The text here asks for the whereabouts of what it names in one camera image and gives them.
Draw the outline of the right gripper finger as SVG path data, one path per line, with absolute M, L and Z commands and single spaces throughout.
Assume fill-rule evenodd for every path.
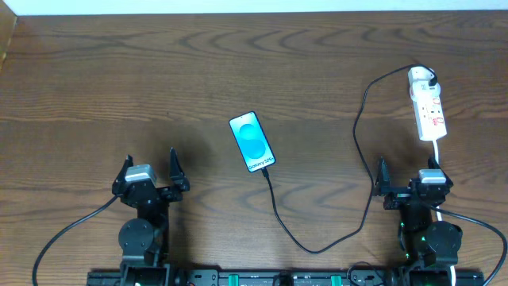
M 435 158 L 432 158 L 430 157 L 428 159 L 428 167 L 429 169 L 435 169 L 435 168 L 439 168 L 442 170 L 441 166 L 439 165 L 439 163 L 436 161 Z M 444 185 L 447 185 L 448 187 L 451 187 L 452 186 L 452 180 L 449 178 L 449 176 L 443 171 L 443 173 L 445 174 L 446 178 L 447 178 L 447 181 Z
M 375 182 L 375 195 L 386 195 L 391 188 L 391 179 L 387 163 L 383 157 L 379 159 L 378 174 Z

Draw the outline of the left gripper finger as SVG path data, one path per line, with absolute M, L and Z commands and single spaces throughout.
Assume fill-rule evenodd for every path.
M 178 155 L 176 150 L 171 147 L 170 149 L 170 172 L 169 176 L 173 184 L 180 191 L 189 191 L 190 190 L 190 182 L 187 179 L 182 167 L 180 166 Z
M 112 193 L 114 195 L 123 195 L 127 189 L 126 173 L 133 166 L 133 158 L 128 155 L 122 165 L 121 171 L 112 184 Z

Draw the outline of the blue Galaxy smartphone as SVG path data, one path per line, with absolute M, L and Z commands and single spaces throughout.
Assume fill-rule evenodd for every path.
M 254 111 L 230 119 L 229 128 L 249 172 L 257 172 L 276 163 L 275 154 Z

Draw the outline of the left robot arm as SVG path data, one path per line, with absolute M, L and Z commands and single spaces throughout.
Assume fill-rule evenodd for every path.
M 137 217 L 126 222 L 118 234 L 121 285 L 187 284 L 186 272 L 167 263 L 169 205 L 181 201 L 191 186 L 175 149 L 170 149 L 169 165 L 172 184 L 157 187 L 151 165 L 135 165 L 127 156 L 112 184 L 112 193 L 137 210 Z

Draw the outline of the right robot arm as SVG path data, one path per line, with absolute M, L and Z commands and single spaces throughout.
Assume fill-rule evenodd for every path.
M 375 195 L 383 208 L 400 213 L 398 238 L 406 262 L 392 274 L 392 285 L 450 285 L 451 267 L 458 262 L 463 231 L 457 225 L 433 220 L 434 207 L 445 201 L 453 182 L 433 157 L 406 187 L 394 187 L 384 159 L 379 160 Z

